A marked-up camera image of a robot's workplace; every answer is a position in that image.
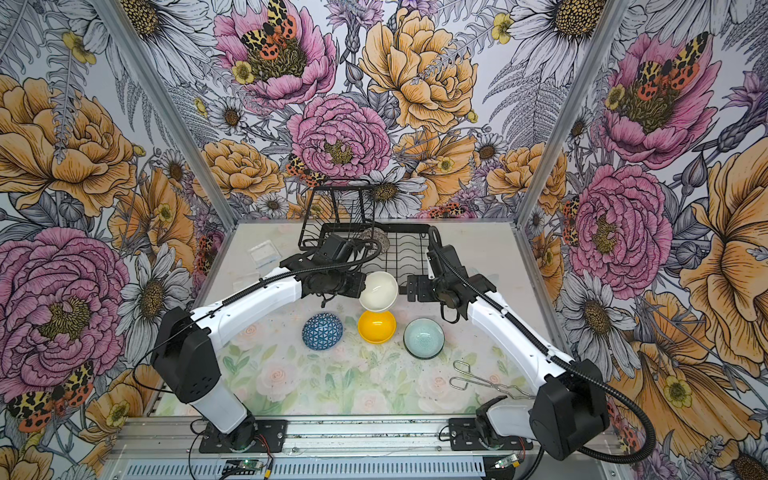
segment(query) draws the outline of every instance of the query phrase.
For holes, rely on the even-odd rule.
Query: flower bud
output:
[[[67,222],[73,223],[85,215],[85,206],[79,200],[65,198],[58,206],[58,212]]]
[[[362,80],[362,69],[353,63],[346,62],[346,79],[350,84]]]
[[[701,263],[700,249],[694,242],[684,242],[675,250],[674,255],[680,266],[689,270]]]
[[[699,154],[683,169],[680,176],[684,195],[690,195],[694,188],[704,185],[707,182],[707,177],[707,163],[704,161],[704,154]]]

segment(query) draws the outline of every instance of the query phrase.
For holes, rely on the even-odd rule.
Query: black cable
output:
[[[184,328],[180,329],[178,332],[176,332],[174,335],[171,335],[168,337],[164,342],[160,343],[159,345],[154,346],[153,348],[149,349],[147,353],[144,354],[144,356],[141,357],[141,359],[136,363],[137,366],[139,366],[149,355],[152,354],[155,350],[159,349],[166,343],[170,342],[172,339],[176,338],[177,336],[181,335],[181,333],[184,332],[184,330],[190,328],[192,325],[197,324],[197,322],[200,322],[202,319],[205,319],[209,316],[212,316],[214,313],[218,312],[222,308],[224,308],[227,305],[231,305],[232,303],[235,303],[236,301],[242,299],[243,297],[255,292],[256,290],[260,288],[264,288],[265,286],[269,285],[270,283],[275,283],[278,280],[283,280],[288,278],[289,276],[295,276],[295,275],[301,275],[302,273],[315,273],[315,272],[324,272],[326,270],[338,270],[342,268],[351,268],[353,266],[363,265],[364,263],[368,263],[369,261],[375,259],[379,256],[379,254],[382,251],[381,243],[379,243],[378,240],[364,240],[363,243],[374,243],[376,245],[376,251],[369,255],[368,257],[363,257],[358,260],[352,260],[351,262],[344,262],[344,263],[334,263],[331,265],[322,265],[322,266],[313,266],[311,268],[302,268],[299,270],[294,270],[290,272],[283,272],[279,273],[275,276],[270,276],[265,279],[259,280],[259,282],[254,283],[253,285],[247,287],[245,290],[241,290],[240,292],[235,293],[232,296],[229,296],[222,300],[221,305],[217,306],[216,308],[212,309],[199,319],[193,320],[192,323],[189,325],[186,325]],[[171,390],[166,389],[156,389],[154,387],[151,387],[149,385],[145,385],[142,382],[139,382],[139,380],[136,378],[136,369],[134,368],[131,372],[131,378],[133,378],[134,382],[137,383],[137,385],[144,387],[147,390],[152,390],[154,392],[162,392],[162,393],[173,393]]]
[[[439,432],[437,432],[437,439],[438,439],[440,442],[450,442],[450,441],[451,441],[451,437],[450,437],[450,436],[448,437],[448,439],[447,439],[447,440],[443,440],[443,439],[442,439],[442,431],[443,431],[443,430],[445,430],[445,429],[447,429],[448,427],[450,427],[450,425],[446,425],[446,426],[444,426],[443,428],[441,428],[441,429],[440,429],[440,431],[439,431]]]
[[[504,311],[504,307],[496,303],[491,297],[488,295],[485,295],[483,292],[475,288],[474,285],[472,285],[469,280],[464,278],[463,275],[460,274],[458,269],[453,266],[449,260],[445,257],[445,254],[440,250],[442,247],[442,242],[440,241],[440,234],[437,231],[436,227],[430,227],[429,228],[429,246],[432,247],[432,250],[437,254],[440,261],[448,267],[448,270],[451,270],[451,273],[456,275],[456,277],[461,280],[462,283],[464,283],[470,290],[472,290],[475,295],[479,296],[481,299],[483,299],[488,305],[492,306],[494,309],[498,310],[499,312]],[[544,343],[541,343],[541,341],[536,338],[536,336],[525,327],[525,325],[522,324],[520,319],[513,315],[510,312],[507,312],[505,314],[505,318],[508,319],[510,322],[512,322],[512,325],[514,325],[520,333],[523,334],[523,336],[528,339],[529,342],[533,344],[540,352],[544,353],[545,355],[549,354],[549,349]],[[651,453],[654,451],[654,446],[656,446],[656,430],[654,429],[653,423],[651,423],[650,419],[648,418],[648,415],[643,411],[643,409],[640,408],[635,402],[633,402],[629,397],[627,397],[625,394],[619,392],[612,386],[606,384],[602,380],[593,379],[589,375],[583,373],[579,369],[572,366],[572,364],[564,361],[563,359],[559,358],[558,356],[552,356],[551,361],[565,370],[566,372],[572,374],[573,376],[577,376],[578,378],[584,380],[585,382],[589,382],[594,386],[597,386],[600,390],[607,393],[608,395],[614,397],[619,402],[623,403],[627,408],[632,411],[636,416],[637,419],[640,420],[641,425],[643,426],[643,429],[645,430],[645,443],[643,444],[642,448],[638,450],[637,452],[631,453],[629,455],[611,455],[609,453],[603,453],[598,452],[597,450],[593,450],[587,447],[581,447],[578,449],[579,452],[590,456],[592,458],[596,458],[597,460],[601,460],[602,462],[609,462],[609,463],[618,463],[618,464],[628,464],[628,463],[636,463],[640,462],[641,460],[646,459]]]
[[[255,470],[255,469],[253,469],[253,468],[232,467],[232,468],[230,468],[229,470],[227,470],[226,472],[224,472],[224,473],[223,473],[223,474],[222,474],[222,475],[219,477],[219,480],[224,480],[225,478],[227,478],[227,477],[229,477],[229,476],[231,476],[231,475],[235,475],[235,474],[238,474],[238,473],[243,473],[243,474],[245,474],[245,473],[250,473],[250,474],[252,474],[252,473],[254,473],[255,471],[256,471],[256,470]]]
[[[528,469],[528,471],[517,480],[528,480],[530,477],[533,476],[533,473],[538,468],[538,464],[541,463],[541,459],[544,458],[544,447],[541,445],[538,446],[538,454],[536,455],[536,458],[533,461],[533,465]]]

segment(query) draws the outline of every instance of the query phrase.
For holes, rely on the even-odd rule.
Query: white bowl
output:
[[[366,289],[360,293],[360,305],[374,313],[385,312],[395,304],[398,290],[397,280],[389,273],[369,273],[366,276]]]

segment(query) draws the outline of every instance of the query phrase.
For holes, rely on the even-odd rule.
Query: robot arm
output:
[[[409,278],[409,300],[418,297],[422,302],[440,302],[484,330],[515,359],[535,395],[532,407],[530,402],[510,399],[486,404],[484,417],[492,432],[536,438],[557,459],[603,432],[609,424],[604,393],[558,366],[571,364],[573,359],[528,328],[485,277],[467,279],[453,247],[444,247],[434,231],[437,239],[430,242],[428,252],[431,274],[429,278]],[[247,326],[303,296],[329,293],[359,297],[365,275],[349,268],[347,260],[359,253],[351,243],[332,236],[311,258],[308,254],[290,257],[243,292],[191,313],[174,309],[163,318],[153,366],[180,401],[191,404],[230,438],[233,450],[246,448],[253,441],[253,417],[223,383],[216,352]],[[600,378],[591,362],[575,365]]]

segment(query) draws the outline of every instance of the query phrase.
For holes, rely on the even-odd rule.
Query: aluminum corner post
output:
[[[154,67],[154,60],[144,48],[142,40],[131,25],[131,21],[123,12],[120,0],[98,0],[91,4],[99,18],[104,22],[122,55],[127,59],[131,71],[137,76],[136,80],[144,88],[150,101],[156,107],[157,113],[162,117],[170,134],[173,135],[179,150],[189,162],[192,171],[197,176],[200,185],[221,219],[224,230],[227,233],[233,232],[237,225],[237,219],[210,173],[210,169],[203,161],[192,133],[181,120],[176,104],[171,100],[160,74]]]
[[[558,161],[558,155],[568,135],[568,131],[576,120],[579,104],[586,96],[594,80],[595,73],[608,54],[611,42],[613,42],[618,32],[621,20],[624,18],[630,3],[631,0],[608,0],[603,8],[603,15],[601,15],[598,26],[594,30],[595,35],[589,44],[587,55],[574,76],[571,90],[568,91],[568,96],[565,98],[565,103],[563,103],[560,109],[558,119],[554,123],[549,140],[547,140],[544,153],[541,155],[541,163],[531,179],[531,185],[528,187],[523,204],[518,211],[515,222],[520,228],[525,227],[525,222],[531,216],[533,208],[538,202],[541,192],[544,190],[547,177],[549,177],[550,172],[552,172],[554,165]]]

